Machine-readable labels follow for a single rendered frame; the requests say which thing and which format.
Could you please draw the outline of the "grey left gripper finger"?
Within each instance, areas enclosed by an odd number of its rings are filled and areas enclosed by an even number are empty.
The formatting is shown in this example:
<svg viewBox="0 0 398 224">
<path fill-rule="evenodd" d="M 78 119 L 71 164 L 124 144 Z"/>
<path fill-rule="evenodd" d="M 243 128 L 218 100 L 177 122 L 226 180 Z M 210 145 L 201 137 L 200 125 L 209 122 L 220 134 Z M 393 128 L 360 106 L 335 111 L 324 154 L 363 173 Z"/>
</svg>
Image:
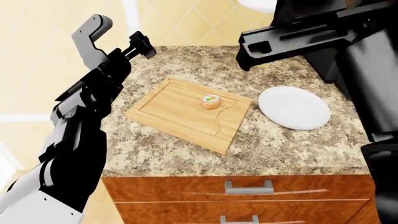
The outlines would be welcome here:
<svg viewBox="0 0 398 224">
<path fill-rule="evenodd" d="M 73 42 L 83 59 L 83 63 L 89 70 L 108 61 L 106 53 L 96 48 L 95 42 L 112 28 L 112 20 L 101 14 L 93 14 L 73 34 Z"/>
</svg>

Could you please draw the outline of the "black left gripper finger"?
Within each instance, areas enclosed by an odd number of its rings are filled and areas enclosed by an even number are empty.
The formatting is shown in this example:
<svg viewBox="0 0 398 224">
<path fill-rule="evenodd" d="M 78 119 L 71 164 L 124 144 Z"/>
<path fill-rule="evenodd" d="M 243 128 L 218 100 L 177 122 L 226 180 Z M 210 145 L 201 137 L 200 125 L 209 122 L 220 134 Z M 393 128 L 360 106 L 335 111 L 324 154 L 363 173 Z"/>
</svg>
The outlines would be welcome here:
<svg viewBox="0 0 398 224">
<path fill-rule="evenodd" d="M 140 31 L 136 31 L 130 36 L 130 46 L 133 48 L 133 51 L 128 54 L 128 59 L 132 59 L 139 54 L 145 56 L 146 59 L 151 59 L 157 53 L 155 48 L 150 44 L 148 37 Z"/>
</svg>

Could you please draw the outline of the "white round plate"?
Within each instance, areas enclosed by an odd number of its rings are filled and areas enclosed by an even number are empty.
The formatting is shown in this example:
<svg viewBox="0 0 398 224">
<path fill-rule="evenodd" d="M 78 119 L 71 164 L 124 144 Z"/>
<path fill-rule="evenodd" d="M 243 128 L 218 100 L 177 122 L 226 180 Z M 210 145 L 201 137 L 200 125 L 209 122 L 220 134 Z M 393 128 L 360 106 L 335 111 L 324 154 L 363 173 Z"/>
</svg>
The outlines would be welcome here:
<svg viewBox="0 0 398 224">
<path fill-rule="evenodd" d="M 296 87 L 268 88 L 259 95 L 257 102 L 265 117 L 293 130 L 317 129 L 331 118 L 331 111 L 324 100 Z"/>
</svg>

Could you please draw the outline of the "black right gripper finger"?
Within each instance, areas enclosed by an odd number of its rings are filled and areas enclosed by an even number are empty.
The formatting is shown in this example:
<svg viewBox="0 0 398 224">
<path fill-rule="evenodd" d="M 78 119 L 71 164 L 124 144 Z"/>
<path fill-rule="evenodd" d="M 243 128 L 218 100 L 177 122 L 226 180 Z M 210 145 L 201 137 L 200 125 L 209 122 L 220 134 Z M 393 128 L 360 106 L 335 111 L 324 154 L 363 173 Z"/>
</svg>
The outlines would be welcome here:
<svg viewBox="0 0 398 224">
<path fill-rule="evenodd" d="M 287 27 L 265 27 L 241 33 L 236 61 L 249 71 L 265 63 L 346 46 L 353 41 L 353 30 L 345 26 L 295 23 Z"/>
<path fill-rule="evenodd" d="M 284 26 L 306 17 L 340 10 L 341 0 L 277 0 L 271 26 Z"/>
</svg>

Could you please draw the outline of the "salmon sushi roll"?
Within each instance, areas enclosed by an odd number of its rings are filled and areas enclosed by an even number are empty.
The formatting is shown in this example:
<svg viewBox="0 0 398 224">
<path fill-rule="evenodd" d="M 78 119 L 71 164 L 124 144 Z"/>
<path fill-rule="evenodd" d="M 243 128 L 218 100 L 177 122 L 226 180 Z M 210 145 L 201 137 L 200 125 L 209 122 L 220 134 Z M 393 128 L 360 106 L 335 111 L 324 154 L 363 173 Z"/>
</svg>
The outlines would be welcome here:
<svg viewBox="0 0 398 224">
<path fill-rule="evenodd" d="M 206 110 L 214 110 L 221 105 L 221 98 L 218 95 L 206 95 L 203 97 L 201 107 Z"/>
</svg>

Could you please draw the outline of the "wooden drawer front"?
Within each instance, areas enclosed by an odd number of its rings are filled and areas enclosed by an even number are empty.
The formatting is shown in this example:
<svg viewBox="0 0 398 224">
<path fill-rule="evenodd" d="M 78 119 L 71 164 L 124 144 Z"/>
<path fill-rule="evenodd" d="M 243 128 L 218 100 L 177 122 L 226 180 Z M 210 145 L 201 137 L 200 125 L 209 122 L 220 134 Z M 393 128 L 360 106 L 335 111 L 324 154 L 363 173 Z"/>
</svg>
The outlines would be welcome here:
<svg viewBox="0 0 398 224">
<path fill-rule="evenodd" d="M 226 195 L 224 183 L 233 187 L 262 187 L 271 180 L 272 195 Z M 243 200 L 353 200 L 374 197 L 370 175 L 268 175 L 214 177 L 105 177 L 113 201 L 243 201 Z"/>
<path fill-rule="evenodd" d="M 117 203 L 125 224 L 219 224 L 248 220 L 260 224 L 381 224 L 372 203 L 365 200 L 215 201 Z"/>
</svg>

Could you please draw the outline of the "white rounded fixture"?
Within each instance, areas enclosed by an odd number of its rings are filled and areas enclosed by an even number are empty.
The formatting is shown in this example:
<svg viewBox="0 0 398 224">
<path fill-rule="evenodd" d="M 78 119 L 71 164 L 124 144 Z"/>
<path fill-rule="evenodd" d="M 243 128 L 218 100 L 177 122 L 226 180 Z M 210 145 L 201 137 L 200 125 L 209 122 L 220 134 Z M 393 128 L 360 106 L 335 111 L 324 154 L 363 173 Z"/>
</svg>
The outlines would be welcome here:
<svg viewBox="0 0 398 224">
<path fill-rule="evenodd" d="M 250 9 L 263 13 L 274 13 L 277 0 L 238 0 L 238 2 Z"/>
</svg>

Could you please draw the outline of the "wooden cutting board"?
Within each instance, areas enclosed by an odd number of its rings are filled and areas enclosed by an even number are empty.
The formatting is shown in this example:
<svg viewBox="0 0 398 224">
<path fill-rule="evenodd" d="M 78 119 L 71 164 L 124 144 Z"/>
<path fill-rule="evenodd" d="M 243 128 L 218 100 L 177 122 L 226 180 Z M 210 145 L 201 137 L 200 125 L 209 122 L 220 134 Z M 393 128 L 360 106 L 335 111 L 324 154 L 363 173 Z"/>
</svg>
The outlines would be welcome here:
<svg viewBox="0 0 398 224">
<path fill-rule="evenodd" d="M 218 95 L 214 110 L 201 107 L 206 95 Z M 196 83 L 166 78 L 126 112 L 133 121 L 226 154 L 252 100 Z"/>
</svg>

